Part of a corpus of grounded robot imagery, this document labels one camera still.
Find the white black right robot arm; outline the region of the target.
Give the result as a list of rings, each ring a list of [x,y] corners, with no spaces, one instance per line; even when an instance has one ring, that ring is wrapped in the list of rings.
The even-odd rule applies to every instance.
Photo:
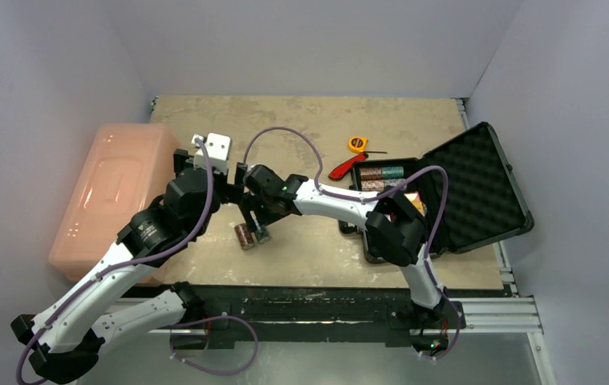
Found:
[[[443,291],[428,261],[428,222],[395,186],[382,193],[336,188],[315,178],[240,163],[234,177],[246,228],[258,235],[288,216],[318,216],[364,231],[380,256],[399,267],[415,305],[416,320],[434,326],[445,317]]]

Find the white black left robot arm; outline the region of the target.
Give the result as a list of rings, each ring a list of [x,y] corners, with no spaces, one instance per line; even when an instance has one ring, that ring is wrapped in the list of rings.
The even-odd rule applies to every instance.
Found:
[[[118,232],[104,256],[73,288],[39,314],[21,314],[11,323],[24,346],[16,380],[24,383],[30,365],[38,383],[69,384],[87,374],[108,350],[161,327],[208,326],[213,318],[188,282],[156,297],[111,312],[111,305],[142,278],[201,236],[221,205],[238,202],[246,164],[233,183],[215,158],[200,150],[174,153],[175,176],[165,192]]]

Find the black poker set case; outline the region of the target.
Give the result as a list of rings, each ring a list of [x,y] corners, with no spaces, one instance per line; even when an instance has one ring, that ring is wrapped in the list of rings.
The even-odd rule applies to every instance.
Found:
[[[440,166],[407,184],[405,193],[418,192],[429,225],[436,220],[442,195],[445,211],[430,253],[466,253],[485,245],[528,233],[534,218],[513,174],[493,126],[481,122],[446,141],[421,158],[364,160],[350,171],[351,188],[361,190],[360,168],[400,166],[404,179],[427,166]]]

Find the grey blue poker chip stack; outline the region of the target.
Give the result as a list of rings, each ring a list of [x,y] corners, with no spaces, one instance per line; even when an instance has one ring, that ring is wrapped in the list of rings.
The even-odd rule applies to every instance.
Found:
[[[265,244],[271,239],[271,235],[268,231],[268,228],[265,226],[260,226],[254,232],[254,238],[258,244]]]

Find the red brown poker chip stack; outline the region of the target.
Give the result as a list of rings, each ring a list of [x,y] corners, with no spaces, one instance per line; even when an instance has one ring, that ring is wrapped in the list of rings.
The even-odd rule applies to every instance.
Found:
[[[248,250],[255,246],[253,235],[249,231],[246,223],[235,225],[233,229],[242,250]]]

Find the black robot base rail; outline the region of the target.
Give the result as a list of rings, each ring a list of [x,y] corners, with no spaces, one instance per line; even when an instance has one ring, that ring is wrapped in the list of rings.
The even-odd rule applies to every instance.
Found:
[[[434,353],[458,335],[527,334],[542,329],[532,298],[501,290],[448,290],[437,314],[418,312],[406,289],[206,286],[192,288],[174,336],[208,337],[209,348],[236,342],[379,342]]]

